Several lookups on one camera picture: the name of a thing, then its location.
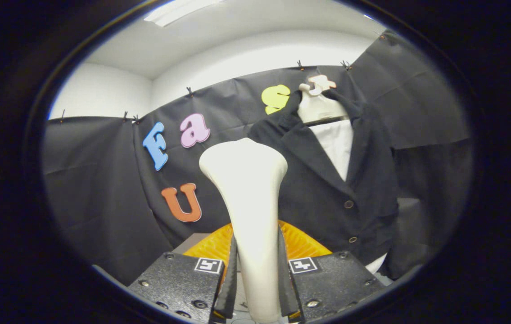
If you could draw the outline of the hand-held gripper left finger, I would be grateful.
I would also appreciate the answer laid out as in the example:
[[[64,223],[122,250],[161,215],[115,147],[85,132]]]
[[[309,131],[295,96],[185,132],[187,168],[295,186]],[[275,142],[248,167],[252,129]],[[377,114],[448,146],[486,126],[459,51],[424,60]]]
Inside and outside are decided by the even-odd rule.
[[[237,281],[237,244],[227,224],[183,253],[163,253],[128,289],[175,316],[223,324],[233,316]]]

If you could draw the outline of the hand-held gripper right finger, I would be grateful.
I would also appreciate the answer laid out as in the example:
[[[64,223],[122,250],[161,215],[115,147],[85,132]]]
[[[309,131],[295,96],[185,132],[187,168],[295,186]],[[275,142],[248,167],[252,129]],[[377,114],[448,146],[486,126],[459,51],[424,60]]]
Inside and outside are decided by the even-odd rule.
[[[289,322],[332,317],[385,288],[351,252],[330,252],[295,226],[278,225],[280,310]]]

